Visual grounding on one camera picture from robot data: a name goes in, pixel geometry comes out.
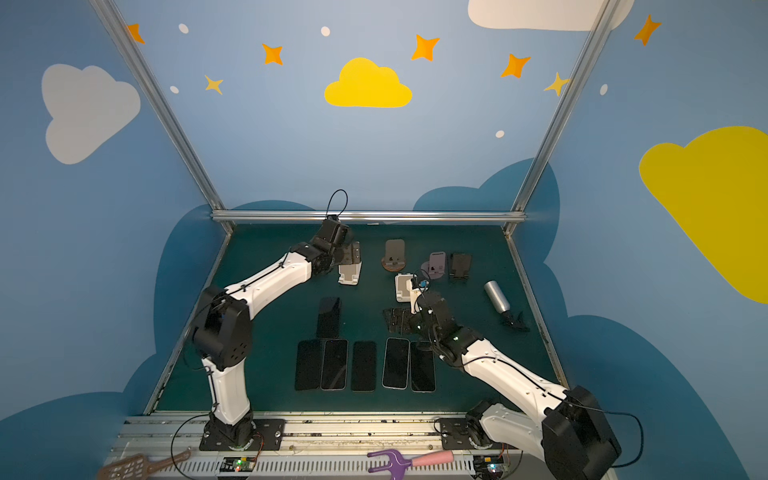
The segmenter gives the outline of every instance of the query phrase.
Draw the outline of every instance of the smartphone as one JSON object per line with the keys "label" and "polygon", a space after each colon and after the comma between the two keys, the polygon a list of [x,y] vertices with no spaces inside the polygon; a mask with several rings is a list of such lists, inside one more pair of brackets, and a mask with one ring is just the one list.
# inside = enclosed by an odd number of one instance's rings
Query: smartphone
{"label": "smartphone", "polygon": [[429,342],[411,342],[411,390],[435,391],[435,356]]}
{"label": "smartphone", "polygon": [[320,364],[323,357],[320,353],[323,344],[319,340],[304,340],[299,342],[296,353],[296,390],[314,390],[320,387]]}
{"label": "smartphone", "polygon": [[317,312],[316,338],[339,338],[339,316],[341,315],[341,299],[337,296],[325,296],[320,299]]}
{"label": "smartphone", "polygon": [[408,345],[408,339],[386,340],[382,385],[388,389],[405,390],[408,386]]}
{"label": "smartphone", "polygon": [[376,342],[355,342],[352,346],[352,391],[376,390]]}
{"label": "smartphone", "polygon": [[344,390],[346,387],[346,340],[326,340],[326,352],[323,355],[323,377],[320,388],[323,390]]}

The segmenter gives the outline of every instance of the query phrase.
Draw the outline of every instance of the wire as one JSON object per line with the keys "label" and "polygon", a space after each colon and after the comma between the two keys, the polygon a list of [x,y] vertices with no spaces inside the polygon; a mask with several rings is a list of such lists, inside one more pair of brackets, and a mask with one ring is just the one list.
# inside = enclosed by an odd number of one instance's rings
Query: wire
{"label": "wire", "polygon": [[518,460],[518,464],[515,465],[515,467],[509,472],[505,473],[499,480],[505,480],[506,478],[511,477],[517,470],[520,468],[520,464],[523,462],[523,451],[520,451],[520,459]]}
{"label": "wire", "polygon": [[578,405],[577,403],[569,402],[568,400],[564,400],[564,399],[558,398],[557,396],[554,396],[554,395],[552,395],[549,392],[547,392],[547,394],[550,397],[558,399],[561,402],[566,403],[566,404],[568,404],[570,406],[578,407],[578,408],[584,409],[584,410],[592,410],[594,412],[607,413],[608,415],[623,415],[623,416],[627,416],[627,417],[632,417],[634,419],[634,421],[637,422],[637,427],[640,429],[640,450],[637,452],[637,456],[635,456],[635,458],[633,458],[630,462],[622,463],[621,465],[612,465],[611,468],[628,467],[629,465],[633,465],[634,463],[637,463],[637,461],[640,460],[640,457],[643,456],[643,450],[645,450],[645,431],[643,430],[642,422],[635,415],[632,415],[631,413],[627,413],[627,412],[611,412],[611,411],[608,411],[608,410],[596,409],[594,407]]}
{"label": "wire", "polygon": [[290,250],[286,252],[286,254],[283,256],[283,259],[278,263],[276,267],[274,267],[269,272],[265,273],[264,275],[259,276],[258,278],[255,278],[251,280],[249,283],[246,283],[245,285],[240,285],[239,288],[236,288],[235,290],[232,290],[231,292],[225,292],[227,295],[232,295],[235,292],[245,291],[246,288],[253,285],[254,283],[258,282],[259,280],[263,279],[265,276],[269,275],[270,273],[276,271],[279,268],[283,268],[283,264],[286,262],[286,259],[288,258],[288,253],[290,253]]}
{"label": "wire", "polygon": [[516,367],[516,366],[512,365],[510,362],[507,362],[506,360],[502,360],[502,359],[500,359],[500,358],[498,358],[498,357],[495,357],[495,356],[478,356],[478,357],[475,357],[474,359],[471,359],[471,360],[469,360],[467,363],[463,363],[463,364],[461,364],[461,365],[459,365],[459,366],[451,366],[451,367],[452,367],[452,368],[454,368],[454,369],[461,369],[461,368],[464,368],[465,366],[469,365],[469,364],[470,364],[470,363],[472,363],[472,362],[477,362],[478,360],[494,360],[494,361],[496,361],[496,362],[500,362],[500,363],[503,363],[503,364],[505,364],[506,366],[508,366],[508,367],[511,367],[511,368],[513,368],[513,369],[515,369],[515,370],[517,371],[517,373],[519,373],[520,375],[522,375],[522,376],[524,376],[526,379],[528,379],[528,381],[529,381],[530,383],[533,383],[533,384],[536,386],[536,388],[537,388],[537,389],[540,389],[540,390],[542,390],[543,392],[549,393],[549,391],[548,391],[546,388],[544,388],[543,386],[541,386],[541,385],[539,385],[538,383],[536,383],[536,382],[535,382],[535,381],[534,381],[534,380],[533,380],[531,377],[529,377],[529,376],[525,375],[525,374],[522,372],[522,370],[520,370],[518,367]]}
{"label": "wire", "polygon": [[174,440],[176,440],[176,435],[178,435],[179,432],[181,431],[181,427],[185,426],[187,422],[189,422],[190,420],[195,420],[195,419],[199,419],[200,417],[207,417],[207,416],[208,414],[204,413],[203,415],[195,415],[194,417],[190,417],[189,419],[184,420],[181,423],[181,425],[179,425],[179,428],[176,429],[176,433],[174,433],[174,436],[170,437],[170,460],[174,463],[174,467],[176,468],[176,470],[178,470],[179,473],[181,473],[181,476],[183,476],[184,478],[188,478],[190,480],[198,480],[198,479],[192,478],[186,473],[182,472],[181,468],[179,468],[179,465],[176,464],[176,459],[174,458]]}
{"label": "wire", "polygon": [[490,360],[494,360],[494,361],[496,361],[496,362],[501,362],[501,363],[505,364],[506,366],[510,366],[510,367],[512,367],[512,368],[513,368],[513,369],[515,369],[515,370],[516,370],[516,371],[517,371],[517,372],[518,372],[520,375],[522,375],[522,376],[524,376],[526,379],[528,379],[528,381],[529,381],[529,382],[531,382],[531,383],[533,383],[534,385],[536,385],[536,387],[537,387],[537,388],[539,388],[539,389],[541,389],[542,391],[546,392],[546,393],[547,393],[547,395],[549,395],[549,396],[550,396],[550,397],[552,397],[553,399],[557,399],[557,400],[560,400],[561,402],[563,402],[563,403],[565,403],[565,404],[567,404],[567,405],[570,405],[570,406],[574,406],[574,407],[578,407],[578,408],[580,408],[580,409],[584,409],[584,410],[592,410],[593,412],[600,412],[600,413],[604,413],[604,414],[607,414],[607,415],[623,415],[623,416],[632,417],[632,418],[634,419],[634,421],[635,421],[635,422],[637,422],[637,427],[640,429],[640,451],[639,451],[639,452],[637,452],[637,456],[636,456],[636,457],[635,457],[635,458],[634,458],[634,459],[633,459],[631,462],[622,463],[621,465],[613,465],[613,466],[612,466],[612,468],[623,468],[623,467],[628,467],[629,465],[633,465],[634,463],[637,463],[637,461],[638,461],[638,460],[640,460],[640,457],[641,457],[641,456],[643,456],[643,450],[645,449],[645,431],[643,430],[643,424],[642,424],[642,422],[640,421],[640,419],[639,419],[638,417],[636,417],[635,415],[632,415],[631,413],[627,413],[627,412],[612,412],[612,411],[610,411],[610,410],[596,409],[596,408],[594,408],[594,407],[588,407],[588,406],[584,406],[584,405],[579,405],[579,404],[577,404],[577,403],[569,402],[569,401],[568,401],[568,400],[566,400],[566,399],[561,399],[560,397],[558,397],[558,396],[556,396],[556,395],[552,395],[552,393],[550,393],[550,392],[549,392],[547,389],[545,389],[544,387],[540,386],[540,385],[539,385],[538,383],[536,383],[536,382],[535,382],[535,381],[534,381],[534,380],[533,380],[531,377],[529,377],[529,376],[525,375],[525,374],[524,374],[524,373],[523,373],[523,372],[522,372],[522,371],[521,371],[519,368],[517,368],[516,366],[512,365],[510,362],[506,362],[506,361],[504,361],[504,360],[502,360],[502,359],[499,359],[499,358],[496,358],[496,357],[494,357],[494,356],[479,356],[479,357],[476,357],[476,358],[474,358],[474,359],[471,359],[471,360],[469,360],[467,363],[464,363],[464,364],[462,364],[462,365],[460,365],[460,366],[455,366],[455,367],[453,367],[453,368],[455,368],[455,369],[458,369],[458,368],[463,368],[464,366],[467,366],[467,365],[469,365],[469,364],[470,364],[470,363],[472,363],[472,362],[476,362],[476,361],[478,361],[478,360],[483,360],[483,359],[490,359]]}
{"label": "wire", "polygon": [[349,195],[346,194],[346,190],[344,190],[343,188],[340,188],[335,192],[333,192],[331,194],[331,198],[328,199],[328,207],[326,207],[326,218],[328,218],[328,210],[330,210],[331,208],[331,200],[333,200],[334,195],[336,195],[339,192],[344,192],[344,197],[346,197],[346,200],[344,200],[344,208],[341,209],[341,211],[339,212],[339,216],[341,216],[341,214],[344,213],[344,210],[346,210],[346,205],[349,203]]}

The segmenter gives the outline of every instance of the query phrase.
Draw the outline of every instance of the orange star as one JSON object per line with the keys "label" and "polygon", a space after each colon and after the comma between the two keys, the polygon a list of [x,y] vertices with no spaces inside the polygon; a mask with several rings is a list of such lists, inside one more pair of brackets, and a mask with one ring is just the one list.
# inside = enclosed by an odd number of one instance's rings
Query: orange star
{"label": "orange star", "polygon": [[661,22],[656,23],[653,20],[650,19],[650,15],[648,15],[648,20],[645,21],[645,25],[643,25],[643,29],[640,30],[640,32],[634,36],[635,40],[642,40],[643,46],[648,45],[648,39],[650,38],[651,34],[656,31],[657,28],[661,26]]}
{"label": "orange star", "polygon": [[131,37],[134,38],[135,41],[139,43],[144,43],[144,39],[139,35],[139,24],[136,25],[129,25],[128,31],[131,33]]}
{"label": "orange star", "polygon": [[506,77],[507,75],[514,75],[515,77],[520,78],[520,75],[523,74],[523,67],[530,59],[531,57],[517,58],[514,55],[510,54],[509,65],[507,65],[507,69],[504,70],[504,73],[502,73],[502,78]]}
{"label": "orange star", "polygon": [[411,60],[416,60],[417,58],[426,58],[427,60],[432,61],[432,49],[435,48],[435,45],[437,45],[438,41],[440,41],[439,38],[425,40],[424,38],[421,38],[417,35],[416,51],[413,52]]}
{"label": "orange star", "polygon": [[282,65],[283,61],[280,60],[280,50],[283,50],[283,47],[267,47],[265,44],[261,44],[261,46],[264,47],[264,51],[266,52],[266,60],[264,60],[264,64],[268,63],[276,63],[278,65]]}

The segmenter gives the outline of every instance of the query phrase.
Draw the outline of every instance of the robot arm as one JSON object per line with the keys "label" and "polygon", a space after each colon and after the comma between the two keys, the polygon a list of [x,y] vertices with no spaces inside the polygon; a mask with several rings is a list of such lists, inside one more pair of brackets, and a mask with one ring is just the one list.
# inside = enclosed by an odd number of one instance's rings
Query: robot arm
{"label": "robot arm", "polygon": [[416,299],[418,331],[440,359],[488,383],[524,415],[482,403],[468,414],[473,441],[504,442],[546,462],[558,480],[598,480],[621,454],[597,400],[583,387],[549,382],[508,358],[479,333],[455,322],[444,298]]}
{"label": "robot arm", "polygon": [[209,286],[202,292],[198,305],[204,307],[195,316],[190,337],[210,375],[214,410],[201,449],[223,446],[241,450],[250,446],[253,413],[245,388],[244,363],[252,346],[253,318],[312,275],[328,273],[336,264],[344,263],[343,259],[352,259],[347,251],[351,245],[345,243],[348,232],[349,227],[338,217],[328,216],[309,243],[291,247],[280,260],[242,282],[224,289]]}

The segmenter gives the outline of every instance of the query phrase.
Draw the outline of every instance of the aluminum frame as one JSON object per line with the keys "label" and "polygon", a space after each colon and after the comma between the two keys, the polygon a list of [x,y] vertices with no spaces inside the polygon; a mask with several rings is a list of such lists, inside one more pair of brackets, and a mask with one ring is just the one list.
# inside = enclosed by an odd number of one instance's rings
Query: aluminum frame
{"label": "aluminum frame", "polygon": [[[221,259],[223,259],[224,254],[227,252],[227,247],[230,245],[230,240],[232,239],[232,233],[227,232],[227,236],[224,237],[224,242],[221,244],[221,248],[219,248],[219,253],[216,255],[216,259],[214,260],[213,266],[210,268],[210,272],[208,272],[208,277],[205,279],[205,285],[203,285],[203,289],[208,288],[210,283],[214,280],[214,275],[216,275],[216,270],[219,269],[219,264],[221,263]],[[155,407],[157,407],[157,402],[160,401],[160,395],[163,394],[163,389],[165,389],[165,384],[168,382],[168,379],[170,378],[171,372],[173,372],[174,367],[176,366],[176,362],[179,360],[179,355],[181,354],[181,350],[184,347],[184,342],[187,340],[187,334],[189,333],[190,324],[192,323],[192,320],[194,320],[195,315],[198,312],[200,299],[197,299],[197,302],[194,304],[194,308],[190,312],[189,317],[187,318],[187,323],[184,324],[184,329],[181,330],[181,334],[179,335],[179,338],[176,340],[176,345],[174,346],[173,351],[170,353],[170,357],[168,357],[168,361],[165,363],[165,367],[163,368],[163,372],[160,375],[159,380],[157,381],[157,384],[154,386],[154,390],[152,391],[152,396],[149,398],[149,401],[147,402],[147,405],[144,407],[144,415],[151,414]]]}
{"label": "aluminum frame", "polygon": [[[216,221],[230,222],[304,222],[322,221],[326,215],[320,210],[214,210],[210,215]],[[365,222],[496,222],[519,223],[525,221],[524,212],[434,212],[434,211],[349,211],[339,217],[344,221]]]}
{"label": "aluminum frame", "polygon": [[[187,165],[192,178],[194,178],[206,201],[214,210],[226,209],[219,194],[216,192],[213,182],[208,177],[208,173],[205,171],[200,158],[192,147],[192,143],[187,138],[184,129],[181,128],[181,124],[163,95],[157,79],[152,74],[152,69],[141,54],[136,41],[134,41],[125,28],[125,20],[120,10],[113,0],[89,1],[104,28],[107,29],[107,33],[112,38],[115,46],[117,46],[118,51],[123,56],[131,73],[136,78],[136,82],[138,82],[141,90],[147,96],[147,100],[160,119],[160,123],[162,123],[171,141],[174,142],[181,160]],[[232,233],[233,225],[231,223],[223,222],[221,225],[227,233]]]}
{"label": "aluminum frame", "polygon": [[523,267],[523,262],[518,253],[518,249],[515,246],[515,242],[512,240],[511,234],[505,233],[504,237],[507,239],[507,247],[509,247],[509,253],[512,255],[512,261],[515,262],[515,269],[517,269],[518,275],[520,276],[520,282],[523,284],[525,298],[528,299],[528,305],[531,306],[533,318],[536,321],[536,326],[541,334],[541,339],[544,341],[544,348],[547,350],[549,362],[552,364],[555,376],[558,377],[558,382],[567,389],[569,388],[568,379],[565,377],[565,371],[563,370],[563,365],[560,364],[558,353],[554,350],[552,338],[549,336],[549,330],[547,330],[547,325],[544,323],[544,316],[542,316],[541,310],[538,308],[536,296],[533,294],[531,282],[528,281],[528,275],[525,273],[525,267]]}
{"label": "aluminum frame", "polygon": [[[573,112],[576,102],[578,101],[581,91],[584,90],[584,86],[589,79],[589,75],[592,72],[594,64],[597,63],[600,53],[603,51],[605,42],[608,35],[611,33],[611,22],[613,21],[614,14],[619,5],[619,2],[623,0],[604,0],[603,6],[598,12],[598,16],[594,20],[592,29],[587,36],[587,41],[584,43],[581,52],[576,60],[576,65],[571,72],[571,81],[565,86],[565,93],[560,97],[557,108],[554,110],[554,115],[547,127],[547,132],[544,135],[544,140],[541,141],[538,152],[534,157],[531,168],[528,169],[528,173],[525,175],[525,179],[520,186],[515,202],[512,204],[512,211],[522,212],[525,211],[525,207],[528,205],[528,201],[531,199],[533,190],[536,188],[541,175],[544,173],[544,168],[549,162],[549,158],[554,152],[554,148],[560,139],[560,135],[565,129],[565,125],[568,123],[568,119]],[[508,222],[504,225],[504,232],[511,233],[515,228],[515,223]]]}

